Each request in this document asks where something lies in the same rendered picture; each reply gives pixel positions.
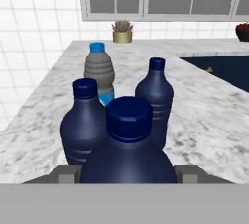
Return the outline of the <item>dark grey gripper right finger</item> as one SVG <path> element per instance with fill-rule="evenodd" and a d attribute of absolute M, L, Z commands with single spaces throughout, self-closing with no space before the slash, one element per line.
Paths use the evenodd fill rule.
<path fill-rule="evenodd" d="M 177 180 L 182 184 L 229 183 L 229 181 L 226 179 L 208 174 L 198 165 L 175 165 L 174 168 L 177 174 Z"/>

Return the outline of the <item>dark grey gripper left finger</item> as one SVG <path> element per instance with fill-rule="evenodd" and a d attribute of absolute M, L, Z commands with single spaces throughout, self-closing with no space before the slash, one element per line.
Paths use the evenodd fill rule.
<path fill-rule="evenodd" d="M 29 180 L 29 183 L 75 184 L 80 180 L 81 165 L 59 165 L 51 173 Z"/>

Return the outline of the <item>dark blue plastic bottle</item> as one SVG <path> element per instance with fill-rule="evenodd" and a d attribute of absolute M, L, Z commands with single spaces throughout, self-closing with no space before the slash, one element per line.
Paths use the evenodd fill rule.
<path fill-rule="evenodd" d="M 176 183 L 167 155 L 151 138 L 152 106 L 144 99 L 123 96 L 106 107 L 107 143 L 84 163 L 81 183 Z"/>
<path fill-rule="evenodd" d="M 164 58 L 151 57 L 148 73 L 135 89 L 135 96 L 146 98 L 153 107 L 152 139 L 159 149 L 166 144 L 174 98 L 174 89 L 165 77 L 165 64 Z"/>
<path fill-rule="evenodd" d="M 60 124 L 60 136 L 68 164 L 78 165 L 105 143 L 106 115 L 94 79 L 77 79 L 72 86 L 74 103 Z"/>

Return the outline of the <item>grey bottle with blue cap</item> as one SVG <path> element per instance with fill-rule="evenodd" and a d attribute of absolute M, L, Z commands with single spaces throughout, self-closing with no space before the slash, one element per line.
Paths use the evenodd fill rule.
<path fill-rule="evenodd" d="M 115 97 L 115 72 L 110 56 L 105 52 L 105 44 L 93 42 L 85 58 L 84 76 L 97 81 L 100 102 L 107 106 Z"/>

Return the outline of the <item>dark bowl with red fruit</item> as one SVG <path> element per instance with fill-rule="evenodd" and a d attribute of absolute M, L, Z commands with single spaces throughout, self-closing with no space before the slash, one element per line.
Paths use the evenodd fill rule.
<path fill-rule="evenodd" d="M 249 23 L 242 23 L 235 29 L 236 36 L 240 42 L 249 42 Z"/>

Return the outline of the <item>potted succulent in yellow pot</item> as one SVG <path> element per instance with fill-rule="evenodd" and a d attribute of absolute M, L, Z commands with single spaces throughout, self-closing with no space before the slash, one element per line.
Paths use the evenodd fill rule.
<path fill-rule="evenodd" d="M 127 44 L 132 42 L 133 25 L 129 20 L 118 20 L 112 25 L 113 42 Z"/>

